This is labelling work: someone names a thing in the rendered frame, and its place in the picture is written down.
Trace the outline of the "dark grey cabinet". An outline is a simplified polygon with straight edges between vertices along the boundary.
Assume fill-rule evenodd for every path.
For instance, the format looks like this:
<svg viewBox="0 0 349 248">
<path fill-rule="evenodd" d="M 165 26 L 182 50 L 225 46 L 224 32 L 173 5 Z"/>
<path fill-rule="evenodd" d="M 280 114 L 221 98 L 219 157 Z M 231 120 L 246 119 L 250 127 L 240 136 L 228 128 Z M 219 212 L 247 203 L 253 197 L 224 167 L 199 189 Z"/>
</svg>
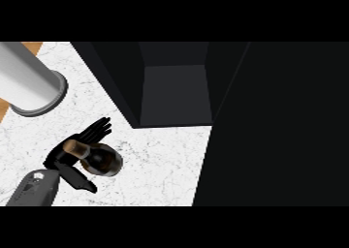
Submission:
<svg viewBox="0 0 349 248">
<path fill-rule="evenodd" d="M 247 42 L 74 42 L 135 128 L 210 126 Z"/>
</svg>

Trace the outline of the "dark grey cabinet door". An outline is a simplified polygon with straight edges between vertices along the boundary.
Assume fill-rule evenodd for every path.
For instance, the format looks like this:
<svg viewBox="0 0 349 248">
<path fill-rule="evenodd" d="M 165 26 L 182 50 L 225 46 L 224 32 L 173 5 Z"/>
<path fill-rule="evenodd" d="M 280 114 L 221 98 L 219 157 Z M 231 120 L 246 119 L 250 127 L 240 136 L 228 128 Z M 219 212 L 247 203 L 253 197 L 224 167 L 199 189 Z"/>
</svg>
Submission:
<svg viewBox="0 0 349 248">
<path fill-rule="evenodd" d="M 349 205 L 349 42 L 252 43 L 196 205 Z"/>
</svg>

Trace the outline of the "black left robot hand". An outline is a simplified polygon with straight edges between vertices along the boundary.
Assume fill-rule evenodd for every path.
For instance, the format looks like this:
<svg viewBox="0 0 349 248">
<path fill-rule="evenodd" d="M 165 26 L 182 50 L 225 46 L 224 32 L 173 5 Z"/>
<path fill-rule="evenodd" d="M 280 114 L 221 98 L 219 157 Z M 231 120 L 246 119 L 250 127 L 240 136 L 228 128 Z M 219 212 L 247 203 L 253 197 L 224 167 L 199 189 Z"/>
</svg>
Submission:
<svg viewBox="0 0 349 248">
<path fill-rule="evenodd" d="M 43 165 L 49 170 L 57 170 L 59 172 L 65 182 L 76 190 L 88 190 L 92 193 L 98 192 L 98 187 L 74 167 L 79 158 L 64 151 L 64 144 L 68 140 L 77 140 L 86 144 L 98 143 L 111 133 L 110 126 L 110 118 L 102 117 L 82 133 L 71 135 L 57 145 L 43 162 Z"/>
</svg>

